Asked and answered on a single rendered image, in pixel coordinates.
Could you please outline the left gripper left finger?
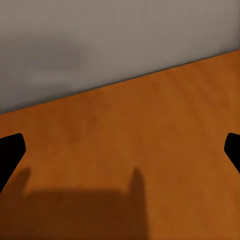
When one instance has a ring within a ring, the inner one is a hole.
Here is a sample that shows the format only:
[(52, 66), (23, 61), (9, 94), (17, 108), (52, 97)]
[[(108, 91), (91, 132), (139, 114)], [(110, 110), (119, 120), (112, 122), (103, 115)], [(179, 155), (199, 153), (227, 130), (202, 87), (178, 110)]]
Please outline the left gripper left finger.
[(0, 138), (0, 193), (26, 152), (22, 133)]

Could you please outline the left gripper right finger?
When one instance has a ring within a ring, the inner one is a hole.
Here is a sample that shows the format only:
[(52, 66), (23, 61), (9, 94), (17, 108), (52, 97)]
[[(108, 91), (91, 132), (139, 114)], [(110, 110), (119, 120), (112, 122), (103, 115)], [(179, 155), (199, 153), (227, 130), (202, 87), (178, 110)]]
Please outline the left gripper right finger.
[(240, 173), (240, 135), (229, 133), (227, 135), (224, 151)]

